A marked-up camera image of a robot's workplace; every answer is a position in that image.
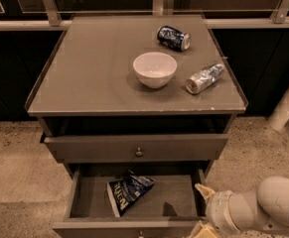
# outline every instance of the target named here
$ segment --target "crushed can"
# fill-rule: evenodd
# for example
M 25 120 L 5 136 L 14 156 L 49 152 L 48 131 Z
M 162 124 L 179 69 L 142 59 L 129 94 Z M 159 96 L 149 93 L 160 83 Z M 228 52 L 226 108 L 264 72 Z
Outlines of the crushed can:
M 178 51 L 185 51 L 191 44 L 190 34 L 182 33 L 170 26 L 163 26 L 158 29 L 157 40 L 161 44 Z
M 192 94 L 198 94 L 217 82 L 224 71 L 225 66 L 221 63 L 206 66 L 186 80 L 186 89 Z

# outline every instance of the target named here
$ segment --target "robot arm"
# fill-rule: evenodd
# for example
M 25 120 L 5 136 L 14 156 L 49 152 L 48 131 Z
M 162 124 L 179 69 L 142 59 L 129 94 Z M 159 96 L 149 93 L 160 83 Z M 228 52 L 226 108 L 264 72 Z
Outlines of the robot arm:
M 208 221 L 219 233 L 229 236 L 256 230 L 289 236 L 288 178 L 267 178 L 256 190 L 242 193 L 214 192 L 200 184 L 196 188 L 207 203 Z

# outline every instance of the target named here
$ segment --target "drawer front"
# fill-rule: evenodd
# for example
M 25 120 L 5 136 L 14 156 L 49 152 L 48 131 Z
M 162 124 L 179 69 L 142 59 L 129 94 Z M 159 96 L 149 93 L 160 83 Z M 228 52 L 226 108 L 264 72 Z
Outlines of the drawer front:
M 116 218 L 103 186 L 114 178 L 84 177 L 77 168 L 65 219 L 54 223 L 53 229 L 63 238 L 187 237 L 197 221 L 206 221 L 194 210 L 192 182 L 203 183 L 200 173 L 197 176 L 152 176 L 153 188 L 125 216 Z
M 45 144 L 58 162 L 118 163 L 215 160 L 227 134 L 60 136 Z
M 198 220 L 188 221 L 118 221 L 118 222 L 59 222 L 53 229 L 63 238 L 137 238 L 187 237 Z

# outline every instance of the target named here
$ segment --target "white bowl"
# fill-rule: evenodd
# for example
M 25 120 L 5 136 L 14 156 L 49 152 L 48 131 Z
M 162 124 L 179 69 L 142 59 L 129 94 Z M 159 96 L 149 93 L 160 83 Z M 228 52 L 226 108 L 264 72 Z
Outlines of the white bowl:
M 145 53 L 133 63 L 137 78 L 150 88 L 167 84 L 175 74 L 177 63 L 169 55 L 159 52 Z

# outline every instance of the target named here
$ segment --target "closed drawer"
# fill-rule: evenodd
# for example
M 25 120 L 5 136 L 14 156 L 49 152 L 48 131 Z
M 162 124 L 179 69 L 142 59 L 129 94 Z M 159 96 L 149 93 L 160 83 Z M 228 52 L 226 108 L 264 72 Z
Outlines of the closed drawer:
M 201 170 L 195 164 L 181 167 L 138 167 L 103 165 L 104 173 L 97 170 L 90 174 L 78 166 L 72 179 L 64 221 L 54 223 L 53 229 L 64 238 L 136 238 L 187 237 L 198 220 L 206 220 L 199 214 L 199 198 L 193 190 L 195 182 L 201 182 Z M 149 176 L 156 183 L 143 197 L 121 217 L 114 217 L 106 191 L 108 181 L 117 180 L 113 173 L 132 169 L 138 175 Z
M 45 143 L 58 162 L 114 163 L 215 160 L 227 134 L 59 136 Z

